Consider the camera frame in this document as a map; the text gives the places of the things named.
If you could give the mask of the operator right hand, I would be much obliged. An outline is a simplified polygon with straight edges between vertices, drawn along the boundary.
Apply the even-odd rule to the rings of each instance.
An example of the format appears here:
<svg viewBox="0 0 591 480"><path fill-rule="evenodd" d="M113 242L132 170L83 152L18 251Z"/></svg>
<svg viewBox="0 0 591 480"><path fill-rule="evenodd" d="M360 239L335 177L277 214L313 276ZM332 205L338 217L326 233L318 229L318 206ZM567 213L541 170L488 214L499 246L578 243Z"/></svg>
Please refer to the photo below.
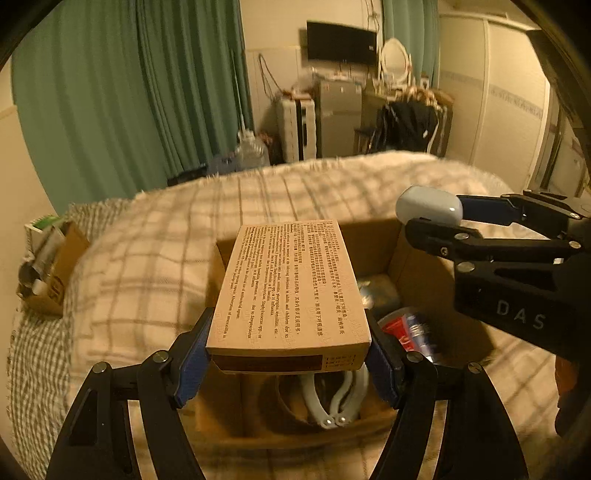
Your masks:
<svg viewBox="0 0 591 480"><path fill-rule="evenodd" d="M579 365L562 357L555 360L555 381L558 392L556 433L563 437L577 419L581 406L577 390Z"/></svg>

